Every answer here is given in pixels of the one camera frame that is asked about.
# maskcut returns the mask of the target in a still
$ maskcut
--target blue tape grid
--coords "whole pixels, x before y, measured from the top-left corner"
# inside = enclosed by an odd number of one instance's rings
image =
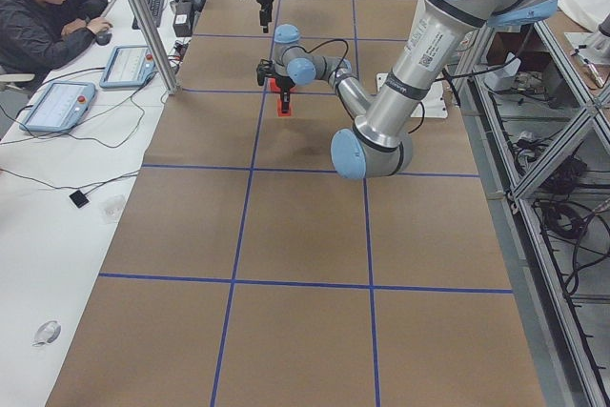
[[[277,24],[277,18],[281,7],[281,1],[277,0],[275,6],[275,21]],[[404,42],[404,40],[397,39],[365,39],[358,38],[357,36],[357,25],[356,25],[356,0],[352,0],[352,13],[354,20],[354,37],[345,37],[346,40],[354,40],[355,43],[355,55],[356,55],[356,74],[359,74],[359,60],[358,60],[358,42],[362,41],[376,41],[376,42]],[[273,40],[269,36],[260,35],[222,35],[222,34],[207,34],[207,33],[195,33],[193,37],[230,37],[230,38],[263,38],[272,41],[272,48],[270,50],[269,58],[271,59],[273,53]],[[304,37],[308,39],[327,39],[328,37]],[[143,168],[163,168],[163,169],[202,169],[202,170],[222,170],[222,171],[243,171],[248,172],[248,184],[246,188],[246,196],[244,199],[244,206],[241,215],[239,236],[237,239],[237,247],[235,249],[235,258],[233,265],[233,272],[231,278],[207,278],[207,277],[196,277],[196,276],[169,276],[169,275],[132,275],[132,274],[120,274],[120,273],[100,273],[100,277],[105,278],[122,278],[122,279],[133,279],[133,280],[149,280],[149,281],[179,281],[179,282],[196,282],[196,283],[220,283],[230,285],[229,296],[227,299],[227,306],[225,311],[224,323],[222,328],[222,337],[220,340],[220,347],[218,351],[218,358],[216,361],[216,370],[213,381],[213,390],[210,399],[210,407],[215,406],[216,396],[218,392],[218,383],[222,372],[222,360],[224,355],[224,349],[227,339],[227,333],[229,330],[229,323],[231,319],[231,309],[233,305],[234,287],[235,285],[259,285],[259,286],[275,286],[275,287],[299,287],[299,288],[331,288],[341,290],[368,290],[369,300],[371,307],[371,337],[372,337],[372,351],[373,351],[373,362],[374,362],[374,378],[375,378],[375,399],[376,407],[381,406],[381,389],[379,381],[379,364],[378,364],[378,353],[377,353],[377,333],[376,333],[376,302],[375,293],[376,291],[404,291],[404,292],[426,292],[426,293],[440,293],[440,294],[467,294],[467,295],[511,295],[513,293],[510,289],[485,289],[485,288],[442,288],[442,287],[424,287],[424,286],[400,286],[400,285],[376,285],[374,282],[374,267],[373,267],[373,247],[371,241],[370,231],[370,217],[369,217],[369,195],[367,181],[363,180],[363,199],[364,199],[364,213],[365,213],[365,228],[366,228],[366,244],[367,244],[367,256],[369,266],[369,282],[368,284],[349,284],[349,283],[318,283],[318,282],[293,282],[293,281],[273,281],[273,280],[250,280],[250,279],[238,279],[237,270],[239,266],[239,258],[241,254],[241,244],[243,232],[246,224],[246,215],[248,212],[248,205],[250,202],[250,192],[252,187],[252,180],[254,173],[336,173],[335,171],[325,170],[304,170],[304,169],[268,169],[268,168],[257,168],[254,166],[256,160],[256,151],[258,147],[258,139],[260,136],[260,128],[263,120],[263,113],[265,109],[265,96],[267,95],[266,88],[260,91],[222,91],[222,90],[197,90],[190,88],[183,88],[184,92],[214,92],[214,93],[254,93],[261,94],[261,105],[258,114],[256,135],[254,138],[254,150],[249,168],[240,167],[220,167],[220,166],[201,166],[201,165],[171,165],[171,164],[143,164]],[[304,95],[334,95],[332,92],[299,92]],[[467,178],[467,179],[479,179],[477,174],[469,173],[399,173],[403,176],[427,176],[427,177],[453,177],[453,178]]]

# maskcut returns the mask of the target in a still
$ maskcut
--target man's hand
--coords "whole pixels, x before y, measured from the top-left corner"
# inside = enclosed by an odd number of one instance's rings
[[[97,35],[99,32],[107,31],[111,27],[111,22],[102,16],[92,19],[87,25],[87,29],[89,29],[95,35]]]
[[[71,23],[68,23],[66,26],[64,26],[64,29],[61,30],[61,36],[65,37],[66,35],[70,35],[71,33],[73,33],[74,31],[81,29],[81,28],[86,28],[87,27],[87,22],[84,19],[78,19],[76,18],[74,21],[72,21]]]

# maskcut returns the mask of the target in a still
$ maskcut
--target chair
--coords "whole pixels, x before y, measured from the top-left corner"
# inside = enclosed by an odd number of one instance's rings
[[[34,79],[33,73],[7,73],[2,66],[0,66],[0,92],[5,90],[19,92],[26,96],[31,96],[31,90],[21,88],[16,83],[26,83]]]

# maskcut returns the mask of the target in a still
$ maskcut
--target red object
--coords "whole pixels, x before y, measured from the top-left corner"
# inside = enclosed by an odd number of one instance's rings
[[[295,88],[296,87],[290,88],[288,90],[288,92],[290,92],[290,93],[295,92]],[[282,90],[279,88],[279,86],[277,86],[277,83],[275,83],[275,78],[269,78],[269,91],[276,92],[278,94],[280,94],[282,92]]]
[[[293,115],[293,107],[290,105],[288,106],[287,113],[282,112],[282,99],[281,99],[281,97],[278,97],[277,98],[277,116],[286,117],[286,116],[292,116],[292,115]]]
[[[269,91],[271,92],[277,92],[279,93],[279,87],[277,86],[277,84],[275,83],[275,78],[270,78],[269,79]]]

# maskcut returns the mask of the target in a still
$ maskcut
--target computer mouse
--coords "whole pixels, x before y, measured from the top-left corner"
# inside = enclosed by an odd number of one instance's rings
[[[112,32],[110,31],[102,31],[95,35],[95,43],[98,45],[104,46],[111,43]]]

